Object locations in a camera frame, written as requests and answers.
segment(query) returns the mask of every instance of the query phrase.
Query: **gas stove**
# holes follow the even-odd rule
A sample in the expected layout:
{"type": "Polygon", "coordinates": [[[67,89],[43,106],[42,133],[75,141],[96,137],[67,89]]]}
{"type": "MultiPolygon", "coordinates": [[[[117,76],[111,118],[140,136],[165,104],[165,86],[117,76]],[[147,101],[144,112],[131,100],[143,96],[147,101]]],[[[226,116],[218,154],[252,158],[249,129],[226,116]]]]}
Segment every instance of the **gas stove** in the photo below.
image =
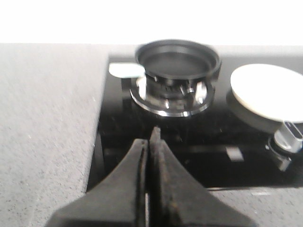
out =
{"type": "Polygon", "coordinates": [[[278,65],[303,74],[303,56],[220,57],[222,65],[215,79],[180,86],[157,84],[157,79],[148,75],[116,77],[109,72],[111,64],[135,63],[136,59],[110,56],[85,196],[94,200],[98,197],[96,190],[108,193],[104,201],[111,203],[110,211],[90,201],[91,208],[85,208],[97,209],[97,214],[85,217],[83,212],[83,217],[76,218],[73,214],[89,201],[83,197],[83,201],[69,205],[72,211],[59,210],[53,218],[60,220],[58,225],[53,221],[48,226],[78,223],[71,221],[73,218],[83,225],[87,221],[90,226],[256,226],[248,217],[213,201],[207,190],[302,187],[303,152],[286,152],[276,138],[285,128],[294,129],[293,134],[300,137],[303,123],[277,122],[246,109],[232,92],[230,79],[238,67],[255,63],[278,65]],[[197,97],[190,101],[194,105],[188,105],[187,97],[176,98],[188,93],[194,97],[190,100],[197,97]],[[133,188],[128,188],[127,180],[133,188]],[[126,218],[130,214],[124,210],[129,202],[135,202],[129,208],[132,220],[126,218]]]}

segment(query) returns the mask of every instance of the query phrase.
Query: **white burner cap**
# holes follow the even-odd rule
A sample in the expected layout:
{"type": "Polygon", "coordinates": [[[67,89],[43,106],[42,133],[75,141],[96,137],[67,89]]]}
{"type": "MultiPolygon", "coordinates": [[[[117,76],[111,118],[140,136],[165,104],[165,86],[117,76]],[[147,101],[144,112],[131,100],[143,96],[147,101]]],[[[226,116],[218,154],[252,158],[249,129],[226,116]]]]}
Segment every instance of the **white burner cap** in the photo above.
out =
{"type": "Polygon", "coordinates": [[[249,64],[231,76],[236,99],[250,111],[274,120],[303,122],[303,75],[269,64],[249,64]]]}

